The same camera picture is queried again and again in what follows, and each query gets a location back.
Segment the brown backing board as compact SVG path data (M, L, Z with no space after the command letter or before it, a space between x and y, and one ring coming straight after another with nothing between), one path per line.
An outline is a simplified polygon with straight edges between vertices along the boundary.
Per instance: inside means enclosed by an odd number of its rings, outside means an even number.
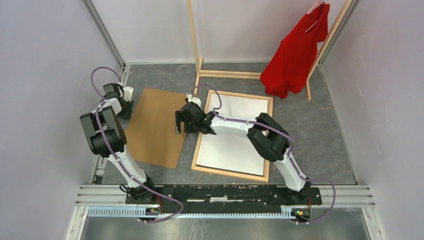
M185 133L176 133L175 112L186 95L144 88L126 127L127 150L136 162L176 169Z

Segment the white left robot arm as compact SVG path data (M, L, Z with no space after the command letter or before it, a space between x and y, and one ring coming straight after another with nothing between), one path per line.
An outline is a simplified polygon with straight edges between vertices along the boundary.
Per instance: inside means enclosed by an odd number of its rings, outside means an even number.
M132 158L119 118L130 117L133 106L131 87L120 83L103 86L105 95L97 108L79 117L88 146L94 155L112 163L126 180L120 185L128 200L151 204L157 198L153 181Z

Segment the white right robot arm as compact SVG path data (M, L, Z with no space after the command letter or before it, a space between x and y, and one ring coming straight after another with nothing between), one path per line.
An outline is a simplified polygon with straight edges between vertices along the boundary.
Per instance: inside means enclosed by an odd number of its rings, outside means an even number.
M248 139L262 158L276 165L293 203L302 204L309 198L311 183L293 157L294 141L269 114L233 117L216 110L206 113L198 104L188 102L175 112L175 124L177 134L231 135Z

